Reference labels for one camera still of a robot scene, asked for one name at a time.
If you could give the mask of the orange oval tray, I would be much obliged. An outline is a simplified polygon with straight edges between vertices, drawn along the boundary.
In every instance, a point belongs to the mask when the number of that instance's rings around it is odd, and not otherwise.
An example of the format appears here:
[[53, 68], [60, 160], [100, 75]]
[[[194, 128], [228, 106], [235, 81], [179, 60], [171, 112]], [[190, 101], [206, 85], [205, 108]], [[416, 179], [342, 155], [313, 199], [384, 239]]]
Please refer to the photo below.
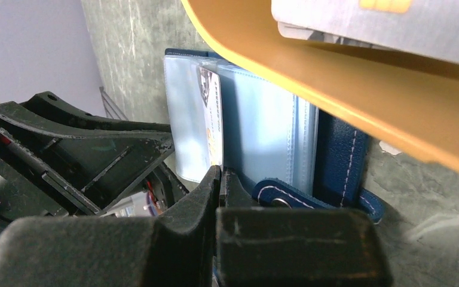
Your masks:
[[183, 1], [221, 56], [384, 140], [459, 172], [459, 65], [282, 37], [270, 1]]

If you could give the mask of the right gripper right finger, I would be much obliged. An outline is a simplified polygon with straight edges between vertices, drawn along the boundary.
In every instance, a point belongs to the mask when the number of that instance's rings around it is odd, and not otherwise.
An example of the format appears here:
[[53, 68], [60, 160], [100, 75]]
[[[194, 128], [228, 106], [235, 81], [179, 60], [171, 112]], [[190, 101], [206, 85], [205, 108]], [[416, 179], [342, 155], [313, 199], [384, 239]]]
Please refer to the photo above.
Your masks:
[[261, 207], [233, 170], [216, 211], [222, 286], [391, 286], [374, 223], [356, 209]]

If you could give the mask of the stack of grey VIP cards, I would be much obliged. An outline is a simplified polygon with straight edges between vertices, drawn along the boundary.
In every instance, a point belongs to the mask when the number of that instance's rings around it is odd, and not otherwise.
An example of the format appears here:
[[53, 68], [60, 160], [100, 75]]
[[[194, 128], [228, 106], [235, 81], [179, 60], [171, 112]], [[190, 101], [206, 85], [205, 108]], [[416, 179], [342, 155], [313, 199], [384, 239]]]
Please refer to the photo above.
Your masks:
[[459, 64], [459, 0], [272, 1], [286, 38], [396, 50]]

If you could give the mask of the blue leather card holder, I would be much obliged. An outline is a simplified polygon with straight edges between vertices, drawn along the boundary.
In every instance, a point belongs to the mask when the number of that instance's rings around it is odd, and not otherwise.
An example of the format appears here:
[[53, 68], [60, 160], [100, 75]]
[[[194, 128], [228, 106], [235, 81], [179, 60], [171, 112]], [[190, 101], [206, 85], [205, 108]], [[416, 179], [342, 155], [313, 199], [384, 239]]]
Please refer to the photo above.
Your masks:
[[224, 165], [263, 206], [354, 207], [373, 222], [384, 205], [362, 186], [369, 136], [217, 53], [168, 48], [164, 78], [176, 172], [200, 182], [211, 167], [199, 67], [219, 75]]

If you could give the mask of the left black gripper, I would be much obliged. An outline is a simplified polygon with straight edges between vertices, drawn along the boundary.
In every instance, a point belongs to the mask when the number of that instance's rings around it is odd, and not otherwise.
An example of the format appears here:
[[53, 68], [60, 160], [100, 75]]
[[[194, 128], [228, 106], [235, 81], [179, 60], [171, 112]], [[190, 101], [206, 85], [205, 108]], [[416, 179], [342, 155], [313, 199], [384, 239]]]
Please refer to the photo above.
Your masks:
[[147, 191], [156, 207], [188, 189], [165, 164], [170, 126], [91, 115], [47, 91], [0, 103], [0, 229], [27, 216], [103, 216]]

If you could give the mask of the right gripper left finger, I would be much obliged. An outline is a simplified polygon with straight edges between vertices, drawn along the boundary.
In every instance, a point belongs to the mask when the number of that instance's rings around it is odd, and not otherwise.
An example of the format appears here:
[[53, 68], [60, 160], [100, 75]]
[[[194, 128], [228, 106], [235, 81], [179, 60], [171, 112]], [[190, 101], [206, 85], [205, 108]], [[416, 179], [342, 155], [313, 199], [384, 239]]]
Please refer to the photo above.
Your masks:
[[156, 217], [28, 217], [0, 235], [0, 286], [210, 286], [221, 169]]

